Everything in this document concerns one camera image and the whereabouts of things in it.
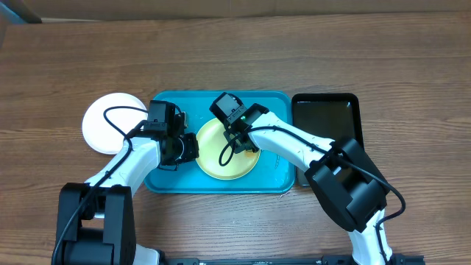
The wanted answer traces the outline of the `green yellow sponge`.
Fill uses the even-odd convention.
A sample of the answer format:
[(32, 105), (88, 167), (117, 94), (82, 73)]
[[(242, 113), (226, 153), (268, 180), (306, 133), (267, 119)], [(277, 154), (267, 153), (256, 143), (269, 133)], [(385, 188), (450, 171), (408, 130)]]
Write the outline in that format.
[(259, 149), (250, 149), (245, 151), (245, 156), (247, 158), (253, 159), (253, 158), (258, 158), (260, 155)]

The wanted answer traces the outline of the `pinkish white plate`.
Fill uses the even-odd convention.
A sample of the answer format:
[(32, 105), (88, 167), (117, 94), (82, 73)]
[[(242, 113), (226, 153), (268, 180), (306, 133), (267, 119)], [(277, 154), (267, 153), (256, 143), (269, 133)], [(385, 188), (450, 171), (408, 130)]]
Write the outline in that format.
[(140, 121), (147, 120), (147, 109), (137, 97), (128, 93), (111, 93), (97, 99), (85, 112), (82, 120), (82, 135), (89, 147), (106, 155), (115, 155), (123, 147), (124, 136), (105, 119), (110, 107), (121, 107), (107, 111), (107, 119), (120, 131), (127, 134)]

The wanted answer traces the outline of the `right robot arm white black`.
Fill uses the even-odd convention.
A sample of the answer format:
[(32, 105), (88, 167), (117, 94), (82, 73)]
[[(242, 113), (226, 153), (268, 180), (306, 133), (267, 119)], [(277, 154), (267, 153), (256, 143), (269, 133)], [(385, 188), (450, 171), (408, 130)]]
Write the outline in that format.
[(300, 169), (325, 213), (349, 234), (357, 264), (390, 264), (393, 253), (384, 232), (386, 196), (393, 191), (359, 143), (334, 141), (302, 131), (267, 107), (214, 104), (225, 128), (226, 148), (270, 151)]

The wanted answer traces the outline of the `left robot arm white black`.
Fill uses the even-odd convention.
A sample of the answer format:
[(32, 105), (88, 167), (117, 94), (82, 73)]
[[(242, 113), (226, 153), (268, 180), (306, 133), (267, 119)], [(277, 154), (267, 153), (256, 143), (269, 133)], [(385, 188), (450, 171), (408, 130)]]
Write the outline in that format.
[(197, 156), (192, 132), (176, 138), (129, 133), (103, 170), (60, 190), (52, 263), (159, 264), (160, 252), (136, 241), (132, 198), (152, 170)]

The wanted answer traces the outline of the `yellow plate with sauce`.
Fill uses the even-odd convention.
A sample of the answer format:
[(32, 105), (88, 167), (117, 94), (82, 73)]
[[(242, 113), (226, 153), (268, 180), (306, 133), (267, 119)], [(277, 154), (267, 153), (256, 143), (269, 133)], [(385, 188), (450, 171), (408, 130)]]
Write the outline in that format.
[(219, 165), (219, 156), (227, 144), (223, 136), (223, 124), (211, 119), (204, 124), (196, 135), (199, 144), (199, 167), (208, 175), (219, 180), (234, 180), (248, 174), (258, 162), (258, 158), (247, 158), (245, 151), (234, 153), (226, 166)]

